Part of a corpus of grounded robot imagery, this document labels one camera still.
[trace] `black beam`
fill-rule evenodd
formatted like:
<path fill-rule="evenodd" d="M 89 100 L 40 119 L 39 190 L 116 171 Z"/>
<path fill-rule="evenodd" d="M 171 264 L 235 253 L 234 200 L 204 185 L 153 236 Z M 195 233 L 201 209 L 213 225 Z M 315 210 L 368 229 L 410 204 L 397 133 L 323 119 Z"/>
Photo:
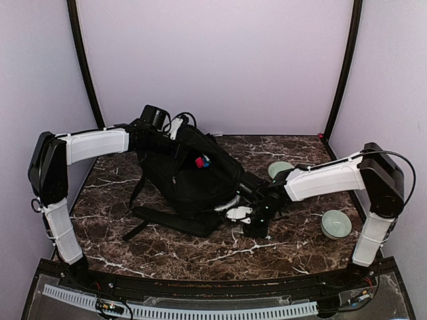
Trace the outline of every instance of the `black beam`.
<path fill-rule="evenodd" d="M 346 53 L 344 54 L 340 79 L 338 80 L 338 86 L 336 88 L 328 123 L 326 124 L 326 128 L 323 133 L 323 137 L 327 141 L 330 139 L 332 131 L 334 130 L 335 122 L 338 117 L 338 113 L 340 112 L 342 97 L 346 90 L 348 75 L 350 74 L 350 67 L 352 66 L 354 48 L 356 46 L 358 36 L 360 16 L 362 15 L 362 3 L 363 0 L 354 0 L 353 2 L 352 20 L 350 22 L 350 30 L 348 31 Z"/>
<path fill-rule="evenodd" d="M 83 45 L 83 37 L 81 36 L 79 14 L 77 12 L 77 3 L 75 0 L 67 0 L 69 22 L 71 24 L 71 31 L 73 32 L 75 51 L 77 58 L 79 59 L 80 71 L 85 83 L 87 97 L 91 104 L 93 116 L 95 117 L 98 128 L 104 128 L 105 122 L 99 108 L 98 100 L 95 94 L 95 88 L 93 87 L 91 73 L 89 72 L 89 65 L 87 63 L 85 47 Z"/>

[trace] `white object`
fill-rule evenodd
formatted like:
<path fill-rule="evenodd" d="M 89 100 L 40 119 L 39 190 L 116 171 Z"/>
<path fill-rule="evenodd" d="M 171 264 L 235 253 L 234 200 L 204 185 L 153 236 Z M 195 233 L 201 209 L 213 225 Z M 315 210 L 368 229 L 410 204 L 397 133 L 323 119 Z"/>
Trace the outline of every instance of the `white object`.
<path fill-rule="evenodd" d="M 248 217 L 248 215 L 250 215 L 252 211 L 253 211 L 252 208 L 240 206 L 227 211 L 226 216 L 228 219 L 232 220 L 233 222 L 236 222 L 237 220 L 239 220 L 240 222 L 249 224 L 251 223 L 251 219 Z"/>
<path fill-rule="evenodd" d="M 325 164 L 320 169 L 295 169 L 286 178 L 284 188 L 292 201 L 338 191 L 364 190 L 365 184 L 358 168 L 361 161 L 362 157 L 348 158 L 345 162 Z"/>
<path fill-rule="evenodd" d="M 270 178 L 274 179 L 274 177 L 280 172 L 288 169 L 292 169 L 294 166 L 291 165 L 289 162 L 285 161 L 277 161 L 273 162 L 271 165 L 268 166 L 268 175 Z"/>
<path fill-rule="evenodd" d="M 172 120 L 171 129 L 169 130 L 169 136 L 171 140 L 176 139 L 176 134 L 178 133 L 178 129 L 181 127 L 182 123 L 183 119 L 181 118 L 175 118 L 174 120 Z"/>
<path fill-rule="evenodd" d="M 347 237 L 352 231 L 352 222 L 339 210 L 329 210 L 322 217 L 322 231 L 330 239 L 338 240 Z"/>
<path fill-rule="evenodd" d="M 375 213 L 369 212 L 363 225 L 362 234 L 356 244 L 353 254 L 353 262 L 357 265 L 369 267 L 374 262 L 390 225 L 394 219 L 381 218 Z"/>
<path fill-rule="evenodd" d="M 71 265 L 82 258 L 83 252 L 75 237 L 73 224 L 69 219 L 67 198 L 43 207 L 43 212 L 62 259 Z"/>
<path fill-rule="evenodd" d="M 95 309 L 97 297 L 87 293 L 75 292 L 75 290 L 45 285 L 43 295 L 73 305 L 84 310 L 97 312 Z M 110 301 L 116 305 L 125 308 L 122 318 L 130 318 L 129 310 L 120 302 Z M 132 309 L 133 318 L 136 319 L 295 319 L 318 314 L 318 304 L 314 302 L 298 303 L 295 305 L 285 305 L 282 307 L 261 308 L 261 309 L 242 309 L 242 310 L 185 310 L 185 309 L 167 309 L 157 307 L 147 307 L 141 304 L 128 303 Z M 116 316 L 117 313 L 104 311 L 108 315 Z"/>
<path fill-rule="evenodd" d="M 67 142 L 67 165 L 81 160 L 126 152 L 129 147 L 129 133 L 124 129 L 104 129 L 58 139 Z"/>

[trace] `ventilation grille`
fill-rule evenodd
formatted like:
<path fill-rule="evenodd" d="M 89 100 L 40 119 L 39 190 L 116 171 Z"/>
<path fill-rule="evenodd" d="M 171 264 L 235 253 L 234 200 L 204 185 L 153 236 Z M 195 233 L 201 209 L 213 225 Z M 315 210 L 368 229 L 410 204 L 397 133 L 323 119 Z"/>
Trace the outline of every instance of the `ventilation grille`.
<path fill-rule="evenodd" d="M 86 293 L 77 293 L 68 289 L 45 285 L 43 294 L 56 300 L 74 305 L 78 308 L 95 311 L 96 297 Z M 133 311 L 133 318 L 152 320 L 282 320 L 295 319 L 308 315 L 317 315 L 317 303 L 301 303 L 298 305 L 288 305 L 284 307 L 273 307 L 265 309 L 247 310 L 224 310 L 224 311 L 202 311 L 202 310 L 180 310 L 164 309 L 156 307 L 146 307 L 128 303 Z M 125 308 L 125 313 L 121 316 L 130 318 L 129 310 Z"/>

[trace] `white bowl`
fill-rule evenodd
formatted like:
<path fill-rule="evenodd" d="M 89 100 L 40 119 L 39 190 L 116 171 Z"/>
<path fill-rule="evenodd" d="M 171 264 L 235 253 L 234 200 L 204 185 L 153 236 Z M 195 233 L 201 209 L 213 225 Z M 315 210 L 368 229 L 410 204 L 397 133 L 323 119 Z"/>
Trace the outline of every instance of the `white bowl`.
<path fill-rule="evenodd" d="M 329 210 L 322 217 L 322 231 L 330 239 L 342 239 L 352 232 L 352 222 L 344 212 Z"/>
<path fill-rule="evenodd" d="M 273 162 L 269 167 L 268 167 L 268 175 L 270 176 L 270 178 L 274 179 L 274 177 L 283 170 L 288 170 L 288 169 L 292 169 L 294 166 L 291 165 L 289 162 L 285 162 L 285 161 L 278 161 L 278 162 Z"/>

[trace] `white wall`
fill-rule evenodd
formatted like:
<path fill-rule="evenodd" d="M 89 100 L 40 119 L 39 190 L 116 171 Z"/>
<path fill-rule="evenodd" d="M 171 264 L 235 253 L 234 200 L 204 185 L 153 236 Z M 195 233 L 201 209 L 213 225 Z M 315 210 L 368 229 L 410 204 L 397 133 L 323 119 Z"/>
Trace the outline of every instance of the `white wall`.
<path fill-rule="evenodd" d="M 316 135 L 334 98 L 352 0 L 79 1 L 106 123 L 145 104 L 213 133 Z"/>
<path fill-rule="evenodd" d="M 0 1 L 0 318 L 20 319 L 40 257 L 41 217 L 30 208 L 27 170 L 42 131 L 95 127 L 81 79 L 66 1 Z M 90 162 L 71 168 L 73 200 Z"/>
<path fill-rule="evenodd" d="M 375 141 L 417 170 L 413 200 L 387 242 L 417 318 L 427 317 L 427 2 L 365 1 L 352 71 L 332 136 L 338 156 Z M 407 190 L 412 183 L 405 168 Z"/>

